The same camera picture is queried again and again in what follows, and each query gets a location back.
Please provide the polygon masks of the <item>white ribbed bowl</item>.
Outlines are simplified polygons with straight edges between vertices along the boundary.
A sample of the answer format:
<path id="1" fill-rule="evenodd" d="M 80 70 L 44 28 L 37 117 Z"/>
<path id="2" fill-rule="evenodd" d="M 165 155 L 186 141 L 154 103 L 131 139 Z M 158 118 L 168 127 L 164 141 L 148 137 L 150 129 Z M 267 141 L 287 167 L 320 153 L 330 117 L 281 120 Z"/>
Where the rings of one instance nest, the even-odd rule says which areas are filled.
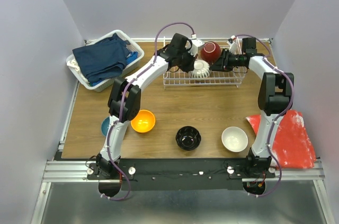
<path id="1" fill-rule="evenodd" d="M 196 60 L 194 62 L 194 70 L 189 72 L 190 78 L 204 79 L 210 76 L 210 66 L 204 60 Z"/>

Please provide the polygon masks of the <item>red floral bowl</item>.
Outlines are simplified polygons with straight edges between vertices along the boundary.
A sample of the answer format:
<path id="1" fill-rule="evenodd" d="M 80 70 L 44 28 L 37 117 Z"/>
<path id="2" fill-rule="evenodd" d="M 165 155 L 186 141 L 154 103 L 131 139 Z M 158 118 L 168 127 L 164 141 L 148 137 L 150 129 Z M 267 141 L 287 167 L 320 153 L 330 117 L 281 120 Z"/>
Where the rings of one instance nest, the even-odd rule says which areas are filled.
<path id="1" fill-rule="evenodd" d="M 216 42 L 206 42 L 203 49 L 200 51 L 200 57 L 202 60 L 209 64 L 216 62 L 221 55 L 221 48 Z"/>

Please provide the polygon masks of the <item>white wire dish rack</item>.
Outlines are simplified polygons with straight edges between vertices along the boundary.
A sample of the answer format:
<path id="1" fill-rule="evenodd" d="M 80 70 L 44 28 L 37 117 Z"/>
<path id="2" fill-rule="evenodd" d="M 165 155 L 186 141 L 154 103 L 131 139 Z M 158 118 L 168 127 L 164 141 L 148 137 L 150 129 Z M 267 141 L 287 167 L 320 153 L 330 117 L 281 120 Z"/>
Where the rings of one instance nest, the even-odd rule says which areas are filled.
<path id="1" fill-rule="evenodd" d="M 170 86 L 197 86 L 197 85 L 235 85 L 239 86 L 245 75 L 246 68 L 236 67 L 231 71 L 214 71 L 211 65 L 207 66 L 207 62 L 198 59 L 194 63 L 194 70 L 188 73 L 175 69 L 167 71 L 163 74 L 164 88 Z"/>

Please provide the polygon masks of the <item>orange bowl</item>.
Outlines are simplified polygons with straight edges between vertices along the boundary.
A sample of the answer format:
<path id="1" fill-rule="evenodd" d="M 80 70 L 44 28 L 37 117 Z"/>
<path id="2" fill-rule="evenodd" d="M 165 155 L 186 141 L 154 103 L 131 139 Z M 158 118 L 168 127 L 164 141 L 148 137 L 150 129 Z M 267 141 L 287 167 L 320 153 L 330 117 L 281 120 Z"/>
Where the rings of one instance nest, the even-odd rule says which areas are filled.
<path id="1" fill-rule="evenodd" d="M 138 133 L 146 133 L 153 129 L 156 123 L 154 114 L 149 110 L 140 110 L 131 121 L 131 126 Z"/>

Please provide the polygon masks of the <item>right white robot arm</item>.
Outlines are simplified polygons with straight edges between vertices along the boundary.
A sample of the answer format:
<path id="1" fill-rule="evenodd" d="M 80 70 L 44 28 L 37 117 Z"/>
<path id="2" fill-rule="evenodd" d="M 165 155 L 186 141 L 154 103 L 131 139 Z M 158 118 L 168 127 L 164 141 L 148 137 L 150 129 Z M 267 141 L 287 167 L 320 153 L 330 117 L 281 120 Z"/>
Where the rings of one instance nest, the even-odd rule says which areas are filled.
<path id="1" fill-rule="evenodd" d="M 291 109 L 294 98 L 294 75 L 285 73 L 269 62 L 268 56 L 258 53 L 256 43 L 260 40 L 248 34 L 234 35 L 227 40 L 229 49 L 223 49 L 212 70 L 230 71 L 245 67 L 260 79 L 258 107 L 261 119 L 254 143 L 239 170 L 249 177 L 268 172 L 272 162 L 279 163 L 272 149 L 280 122 Z"/>

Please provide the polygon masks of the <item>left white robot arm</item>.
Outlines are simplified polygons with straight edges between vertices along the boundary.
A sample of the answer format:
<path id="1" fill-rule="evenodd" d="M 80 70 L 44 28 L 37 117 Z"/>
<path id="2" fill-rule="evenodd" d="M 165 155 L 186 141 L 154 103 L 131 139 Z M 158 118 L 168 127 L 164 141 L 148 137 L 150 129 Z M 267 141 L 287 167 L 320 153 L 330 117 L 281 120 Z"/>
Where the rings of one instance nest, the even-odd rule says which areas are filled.
<path id="1" fill-rule="evenodd" d="M 198 51 L 204 42 L 195 34 L 189 39 L 174 34 L 169 44 L 155 49 L 150 61 L 134 74 L 114 80 L 108 101 L 110 123 L 102 150 L 96 156 L 95 164 L 100 174 L 111 179 L 122 174 L 118 167 L 121 147 L 130 122 L 137 116 L 141 106 L 141 94 L 157 77 L 177 67 L 185 72 L 194 69 Z"/>

